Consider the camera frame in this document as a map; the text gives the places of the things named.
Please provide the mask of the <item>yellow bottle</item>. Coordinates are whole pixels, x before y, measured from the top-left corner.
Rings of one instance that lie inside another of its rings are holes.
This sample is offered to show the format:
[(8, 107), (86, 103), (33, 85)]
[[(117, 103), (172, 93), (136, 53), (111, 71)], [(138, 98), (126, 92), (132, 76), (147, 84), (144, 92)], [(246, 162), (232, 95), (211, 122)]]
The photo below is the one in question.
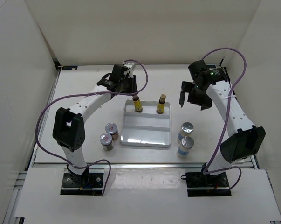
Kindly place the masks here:
[(132, 100), (133, 100), (135, 111), (136, 112), (142, 112), (143, 111), (143, 107), (142, 107), (141, 101), (139, 99), (139, 96), (138, 95), (134, 95), (132, 97)]
[(166, 102), (166, 95), (161, 94), (159, 101), (158, 101), (157, 109), (156, 109), (157, 113), (162, 114), (164, 112), (165, 102)]

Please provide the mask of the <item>blue label jar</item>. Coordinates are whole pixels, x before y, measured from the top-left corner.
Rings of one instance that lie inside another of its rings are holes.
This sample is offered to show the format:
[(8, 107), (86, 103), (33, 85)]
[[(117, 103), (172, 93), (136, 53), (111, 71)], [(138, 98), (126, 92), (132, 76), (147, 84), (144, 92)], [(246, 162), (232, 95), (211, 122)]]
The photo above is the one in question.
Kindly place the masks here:
[(180, 131), (178, 133), (177, 142), (180, 143), (184, 137), (190, 136), (194, 130), (194, 126), (190, 122), (184, 122), (181, 125)]
[(194, 140), (192, 137), (190, 136), (183, 137), (177, 148), (177, 152), (176, 152), (177, 156), (181, 158), (186, 157), (189, 154), (190, 150), (193, 148), (193, 146), (194, 146)]

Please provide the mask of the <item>blue label jar front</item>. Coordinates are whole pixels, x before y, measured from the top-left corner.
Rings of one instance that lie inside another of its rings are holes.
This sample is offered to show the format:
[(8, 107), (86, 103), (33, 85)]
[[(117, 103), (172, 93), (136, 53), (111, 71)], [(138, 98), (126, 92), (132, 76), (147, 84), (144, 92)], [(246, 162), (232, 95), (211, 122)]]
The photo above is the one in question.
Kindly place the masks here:
[(186, 157), (189, 154), (190, 150), (193, 148), (193, 146), (194, 146), (194, 140), (192, 137), (190, 136), (183, 137), (177, 148), (177, 152), (176, 152), (177, 156), (181, 158)]

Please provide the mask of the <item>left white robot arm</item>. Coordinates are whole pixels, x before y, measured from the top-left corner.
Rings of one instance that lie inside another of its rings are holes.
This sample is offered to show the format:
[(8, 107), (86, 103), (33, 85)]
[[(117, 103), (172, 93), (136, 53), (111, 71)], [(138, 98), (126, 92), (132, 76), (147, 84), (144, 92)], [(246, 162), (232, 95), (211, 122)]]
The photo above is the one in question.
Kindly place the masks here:
[(86, 168), (82, 145), (85, 141), (87, 119), (116, 93), (131, 94), (137, 91), (135, 63), (116, 64), (111, 73), (104, 75), (93, 89), (94, 95), (86, 96), (76, 104), (56, 112), (53, 138), (70, 162), (67, 166), (71, 180), (79, 187), (89, 183), (89, 169)]

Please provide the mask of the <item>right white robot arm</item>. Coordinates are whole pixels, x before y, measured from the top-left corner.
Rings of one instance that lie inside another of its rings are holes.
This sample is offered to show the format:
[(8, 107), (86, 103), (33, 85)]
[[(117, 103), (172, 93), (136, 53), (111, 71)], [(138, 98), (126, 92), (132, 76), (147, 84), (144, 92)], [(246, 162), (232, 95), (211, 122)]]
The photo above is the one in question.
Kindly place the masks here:
[(247, 117), (239, 105), (228, 78), (222, 68), (210, 69), (208, 66), (189, 65), (192, 82), (183, 81), (179, 104), (185, 101), (209, 109), (215, 105), (224, 120), (223, 134), (216, 150), (200, 175), (205, 186), (212, 186), (217, 175), (223, 173), (237, 161), (258, 153), (266, 132)]

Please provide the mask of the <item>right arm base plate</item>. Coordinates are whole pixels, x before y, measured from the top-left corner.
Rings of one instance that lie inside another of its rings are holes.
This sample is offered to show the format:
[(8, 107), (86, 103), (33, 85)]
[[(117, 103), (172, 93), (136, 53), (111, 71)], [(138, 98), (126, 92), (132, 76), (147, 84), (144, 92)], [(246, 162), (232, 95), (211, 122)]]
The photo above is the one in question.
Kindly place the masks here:
[(226, 172), (219, 175), (187, 172), (181, 179), (186, 181), (188, 197), (232, 196)]

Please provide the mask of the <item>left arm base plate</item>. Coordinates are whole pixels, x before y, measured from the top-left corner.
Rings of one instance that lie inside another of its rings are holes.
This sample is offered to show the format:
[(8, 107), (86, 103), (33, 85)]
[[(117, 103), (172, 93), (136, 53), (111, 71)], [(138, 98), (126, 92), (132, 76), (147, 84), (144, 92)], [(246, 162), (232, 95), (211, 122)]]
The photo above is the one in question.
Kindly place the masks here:
[(89, 172), (89, 180), (83, 187), (74, 183), (70, 178), (67, 170), (64, 170), (60, 195), (68, 196), (100, 196), (103, 192), (103, 177), (102, 171)]

